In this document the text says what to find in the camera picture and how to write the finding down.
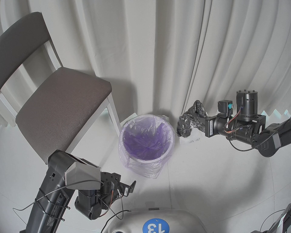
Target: white chair frame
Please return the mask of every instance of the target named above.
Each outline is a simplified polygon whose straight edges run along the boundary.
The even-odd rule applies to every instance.
[[[62,63],[60,62],[60,59],[58,57],[58,54],[55,50],[55,47],[52,41],[51,40],[47,41],[44,44],[44,46],[47,50],[47,53],[55,69],[57,70],[58,68],[62,67]],[[121,131],[121,125],[120,125],[120,121],[115,109],[112,94],[110,93],[109,96],[102,102],[102,104],[93,113],[93,115],[88,119],[88,121],[85,123],[83,128],[79,131],[79,133],[73,139],[72,143],[66,150],[67,153],[71,153],[73,151],[73,149],[77,146],[81,138],[85,135],[85,133],[88,131],[88,129],[92,126],[92,124],[95,122],[95,120],[99,117],[99,115],[103,112],[105,108],[108,109],[109,116],[114,125],[115,131],[117,135],[119,136],[120,131]],[[6,127],[8,124],[14,127],[16,125],[15,123],[16,115],[17,115],[17,112],[14,110],[14,108],[7,101],[3,93],[0,91],[0,124],[4,127]]]

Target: curtain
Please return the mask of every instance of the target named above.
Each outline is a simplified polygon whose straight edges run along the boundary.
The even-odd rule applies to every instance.
[[[63,66],[111,82],[121,121],[136,112],[175,124],[196,99],[212,115],[240,89],[259,92],[259,112],[291,107],[288,0],[0,0],[0,33],[33,11]],[[53,70],[41,47],[1,91],[19,111]]]

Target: brown upholstered chair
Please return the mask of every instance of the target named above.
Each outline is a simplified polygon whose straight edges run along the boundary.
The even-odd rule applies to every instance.
[[[30,13],[0,36],[0,89],[16,69],[42,44],[56,68],[18,114],[0,92],[0,114],[20,131],[47,164],[56,149],[71,153],[107,107],[119,135],[121,126],[103,79],[63,67],[40,12]]]

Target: robotic arm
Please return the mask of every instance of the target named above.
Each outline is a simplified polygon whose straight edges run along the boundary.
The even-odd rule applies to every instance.
[[[108,210],[117,199],[132,193],[132,185],[120,182],[121,175],[101,172],[89,161],[55,151],[48,159],[48,170],[35,198],[26,229],[20,233],[55,233],[75,192],[75,207],[90,220]]]
[[[238,114],[235,117],[231,117],[233,102],[222,100],[218,102],[219,114],[200,118],[201,122],[205,122],[206,137],[220,134],[226,136],[230,143],[238,140],[250,144],[251,149],[257,149],[264,157],[273,156],[279,148],[291,143],[290,119],[265,128],[266,116],[258,114],[258,92],[237,91],[236,102]]]

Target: blue circular sticker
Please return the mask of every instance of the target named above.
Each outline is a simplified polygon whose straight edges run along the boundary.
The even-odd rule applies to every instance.
[[[148,220],[143,226],[143,233],[169,233],[169,224],[160,218]]]

